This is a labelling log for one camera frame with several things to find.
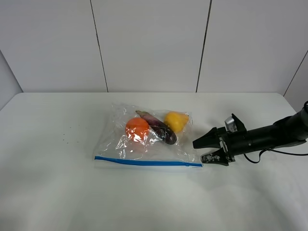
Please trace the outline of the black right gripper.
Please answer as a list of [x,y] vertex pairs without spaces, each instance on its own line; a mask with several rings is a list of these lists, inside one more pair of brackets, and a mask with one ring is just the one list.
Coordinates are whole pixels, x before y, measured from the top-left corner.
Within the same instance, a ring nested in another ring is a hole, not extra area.
[[194,149],[218,148],[213,153],[201,156],[203,164],[218,164],[228,166],[235,162],[235,156],[243,154],[243,150],[248,147],[247,129],[243,122],[235,115],[231,115],[237,126],[236,132],[229,132],[226,126],[212,128],[204,136],[194,140]]

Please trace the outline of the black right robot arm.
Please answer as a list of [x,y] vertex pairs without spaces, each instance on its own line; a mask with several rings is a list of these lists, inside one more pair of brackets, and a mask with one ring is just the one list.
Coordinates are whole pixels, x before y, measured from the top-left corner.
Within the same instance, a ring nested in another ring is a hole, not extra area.
[[247,130],[243,122],[232,114],[225,120],[225,127],[212,128],[204,136],[194,140],[194,149],[217,148],[201,156],[204,164],[228,166],[235,156],[277,148],[302,145],[308,138],[308,111],[302,109],[293,116],[285,117],[270,126]]

